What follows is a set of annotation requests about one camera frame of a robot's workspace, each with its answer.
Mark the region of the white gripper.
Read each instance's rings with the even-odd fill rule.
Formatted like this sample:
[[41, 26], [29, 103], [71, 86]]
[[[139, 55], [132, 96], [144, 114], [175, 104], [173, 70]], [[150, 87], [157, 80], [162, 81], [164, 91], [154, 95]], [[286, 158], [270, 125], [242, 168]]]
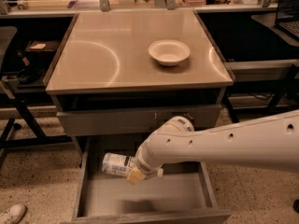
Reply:
[[163, 164], [154, 159], [150, 150], [141, 145], [135, 154], [135, 166], [127, 177], [127, 182], [135, 185], [140, 181], [164, 175]]

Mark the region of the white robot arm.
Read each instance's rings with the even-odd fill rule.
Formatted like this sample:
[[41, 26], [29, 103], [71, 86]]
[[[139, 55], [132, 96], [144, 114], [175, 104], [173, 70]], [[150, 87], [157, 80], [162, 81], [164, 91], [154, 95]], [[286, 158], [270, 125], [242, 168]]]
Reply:
[[299, 171], [299, 111], [196, 131], [185, 118], [171, 118], [135, 154], [127, 181], [160, 176], [162, 166], [185, 161]]

